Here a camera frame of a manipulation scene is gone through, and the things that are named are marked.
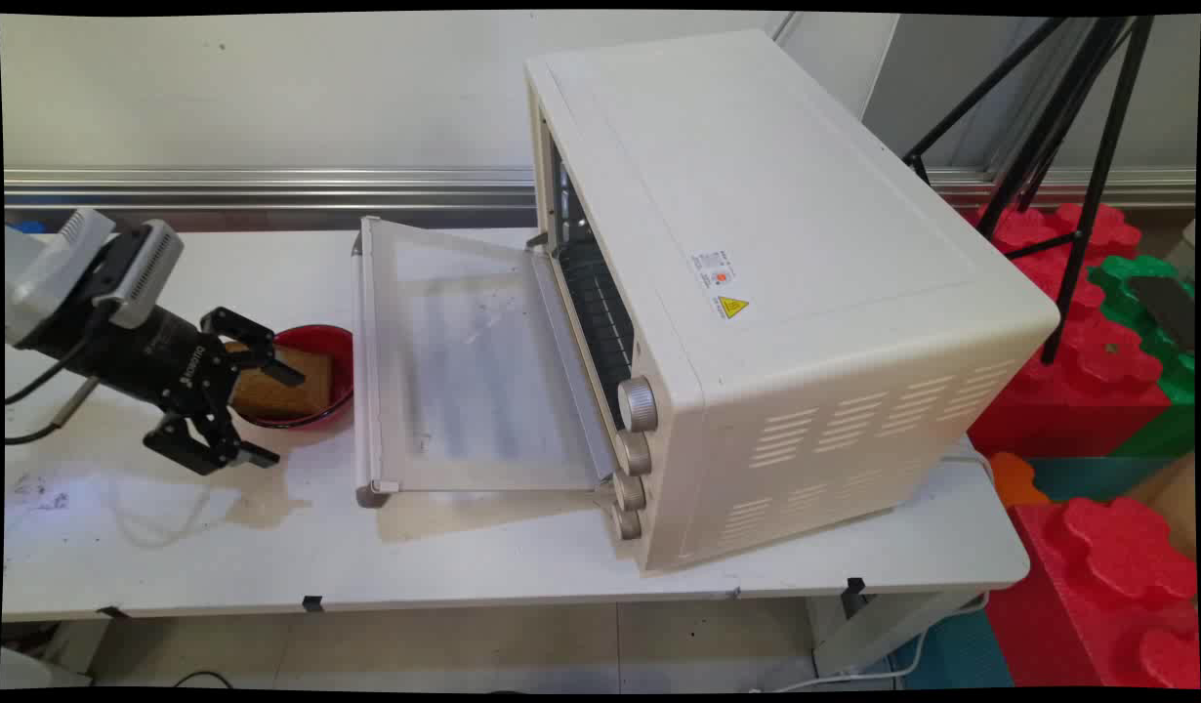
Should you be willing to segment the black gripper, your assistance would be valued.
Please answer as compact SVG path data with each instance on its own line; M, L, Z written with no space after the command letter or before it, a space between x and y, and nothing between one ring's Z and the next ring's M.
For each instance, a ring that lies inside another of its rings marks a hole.
M215 308L191 324L153 306L141 326L114 324L112 306L64 303L30 330L17 347L53 359L17 392L24 400L58 373L97 379L101 386L163 410L144 446L199 476L251 464L274 467L275 451L243 440L231 423L228 401L237 375L258 370L283 387L305 374L276 356L274 333L227 308Z

